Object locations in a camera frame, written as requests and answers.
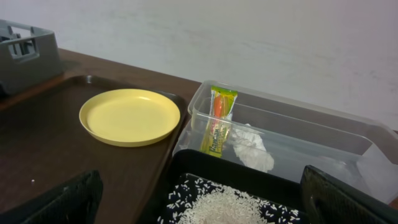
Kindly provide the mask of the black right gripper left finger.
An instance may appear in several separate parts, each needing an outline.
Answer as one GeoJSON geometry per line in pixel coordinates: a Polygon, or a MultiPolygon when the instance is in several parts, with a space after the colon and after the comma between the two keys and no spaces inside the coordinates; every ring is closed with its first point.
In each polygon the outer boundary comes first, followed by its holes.
{"type": "Polygon", "coordinates": [[[1,223],[94,223],[102,194],[99,171],[86,171],[2,213],[1,223]]]}

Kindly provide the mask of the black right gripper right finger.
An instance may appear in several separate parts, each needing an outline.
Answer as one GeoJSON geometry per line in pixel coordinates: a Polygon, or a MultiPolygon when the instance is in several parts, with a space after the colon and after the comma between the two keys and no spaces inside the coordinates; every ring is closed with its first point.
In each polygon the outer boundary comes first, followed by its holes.
{"type": "Polygon", "coordinates": [[[397,224],[397,210],[314,166],[305,166],[300,186],[311,224],[397,224]]]}

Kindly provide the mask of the white tissue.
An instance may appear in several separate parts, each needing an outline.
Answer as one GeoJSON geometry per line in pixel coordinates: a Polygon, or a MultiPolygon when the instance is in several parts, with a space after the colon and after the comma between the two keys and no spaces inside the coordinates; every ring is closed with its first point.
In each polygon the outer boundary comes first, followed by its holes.
{"type": "Polygon", "coordinates": [[[246,167],[268,173],[274,168],[274,158],[265,148],[260,134],[250,124],[233,128],[233,149],[246,167]]]}

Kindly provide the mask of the yellow round plate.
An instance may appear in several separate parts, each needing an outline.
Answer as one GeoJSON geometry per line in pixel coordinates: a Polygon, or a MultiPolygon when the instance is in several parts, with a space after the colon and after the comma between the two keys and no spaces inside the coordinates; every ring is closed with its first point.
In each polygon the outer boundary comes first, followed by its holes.
{"type": "Polygon", "coordinates": [[[181,121],[177,104],[163,94],[142,89],[100,93],[79,111],[84,129],[95,139],[118,147],[141,147],[166,138],[181,121]]]}

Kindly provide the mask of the rice food waste pile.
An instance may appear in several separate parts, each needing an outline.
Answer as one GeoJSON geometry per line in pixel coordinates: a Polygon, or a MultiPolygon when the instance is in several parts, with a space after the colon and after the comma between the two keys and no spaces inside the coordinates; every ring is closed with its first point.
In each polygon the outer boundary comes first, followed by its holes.
{"type": "Polygon", "coordinates": [[[303,223],[296,209],[276,204],[227,185],[182,176],[167,194],[156,222],[166,223],[303,223]]]}

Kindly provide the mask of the yellow green snack wrapper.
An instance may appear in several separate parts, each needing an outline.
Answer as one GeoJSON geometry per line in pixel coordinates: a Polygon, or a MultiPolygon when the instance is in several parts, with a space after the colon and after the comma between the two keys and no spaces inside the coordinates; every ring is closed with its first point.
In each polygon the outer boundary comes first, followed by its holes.
{"type": "Polygon", "coordinates": [[[219,86],[211,87],[210,116],[206,131],[201,142],[200,152],[221,158],[223,144],[231,130],[233,106],[238,97],[236,90],[229,90],[219,86]]]}

